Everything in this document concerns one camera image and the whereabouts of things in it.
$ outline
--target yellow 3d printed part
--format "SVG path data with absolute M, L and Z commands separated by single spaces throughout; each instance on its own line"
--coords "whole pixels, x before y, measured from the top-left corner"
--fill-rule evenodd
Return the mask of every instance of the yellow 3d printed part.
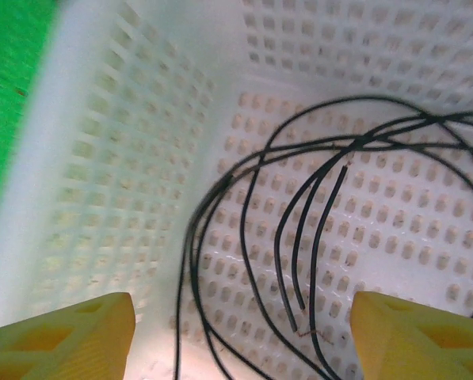
M 473 379 L 473 319 L 362 291 L 350 325 L 366 380 Z
M 134 335 L 128 293 L 0 328 L 0 380 L 122 379 Z

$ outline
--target yellow plastic block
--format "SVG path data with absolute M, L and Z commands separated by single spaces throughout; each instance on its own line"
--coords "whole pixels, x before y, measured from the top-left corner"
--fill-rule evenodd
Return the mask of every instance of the yellow plastic block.
M 361 291 L 350 325 L 366 380 L 473 379 L 473 319 Z
M 0 380 L 122 379 L 135 329 L 128 293 L 0 328 Z

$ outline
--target white plastic basket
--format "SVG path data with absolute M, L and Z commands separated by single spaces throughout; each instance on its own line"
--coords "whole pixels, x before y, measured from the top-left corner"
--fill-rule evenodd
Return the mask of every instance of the white plastic basket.
M 0 205 L 0 325 L 129 291 L 139 322 L 129 379 L 170 378 L 185 224 L 208 186 L 263 146 L 280 121 L 362 92 L 434 112 L 473 108 L 473 0 L 72 0 L 60 7 Z M 305 117 L 280 140 L 363 131 L 403 114 L 381 104 L 341 106 Z M 463 133 L 473 141 L 473 131 Z M 435 127 L 409 138 L 448 141 Z M 326 157 L 264 170 L 248 227 L 272 319 L 312 358 L 308 337 L 289 332 L 269 250 L 281 204 Z M 443 157 L 473 177 L 466 154 Z M 322 236 L 318 324 L 330 363 L 343 378 L 361 378 L 348 325 L 355 291 L 473 310 L 473 195 L 411 153 L 351 161 Z M 222 203 L 206 241 L 201 275 L 210 320 L 273 377 L 316 378 L 255 310 L 235 228 L 245 188 Z M 322 212 L 320 198 L 312 212 Z M 313 223 L 302 242 L 302 283 Z M 199 349 L 189 293 L 183 315 L 182 378 L 218 378 Z M 307 329 L 306 320 L 299 324 Z M 253 378 L 222 357 L 235 378 Z

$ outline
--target green plastic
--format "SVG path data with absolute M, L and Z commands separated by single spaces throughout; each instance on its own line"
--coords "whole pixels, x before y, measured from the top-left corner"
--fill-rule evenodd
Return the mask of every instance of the green plastic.
M 55 0 L 0 0 L 0 192 L 56 7 Z

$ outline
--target perforated plastic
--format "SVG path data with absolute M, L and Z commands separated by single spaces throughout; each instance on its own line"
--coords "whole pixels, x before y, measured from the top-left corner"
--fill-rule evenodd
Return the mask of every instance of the perforated plastic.
M 63 4 L 58 42 L 0 206 L 0 325 L 129 291 L 138 325 L 127 377 L 169 378 L 185 224 L 233 162 L 263 147 L 301 108 L 344 94 L 388 93 L 434 111 L 473 108 L 473 1 L 219 3 Z M 277 143 L 362 132 L 403 114 L 370 103 L 332 108 L 295 123 Z M 473 132 L 463 133 L 473 141 Z M 435 127 L 402 138 L 450 141 Z M 292 193 L 330 155 L 262 170 L 246 226 L 267 310 L 311 358 L 309 337 L 294 336 L 286 320 L 271 239 Z M 466 154 L 442 157 L 473 177 Z M 473 310 L 473 195 L 445 168 L 409 152 L 349 160 L 319 251 L 317 322 L 333 367 L 343 378 L 361 378 L 348 325 L 355 291 Z M 340 167 L 322 184 L 307 220 L 303 291 L 313 230 Z M 237 231 L 247 186 L 231 191 L 210 226 L 201 259 L 208 317 L 273 377 L 311 380 L 252 299 Z M 288 292 L 300 206 L 282 241 Z M 189 292 L 183 307 L 184 378 L 217 378 L 199 349 L 202 330 Z M 252 378 L 222 355 L 236 378 Z

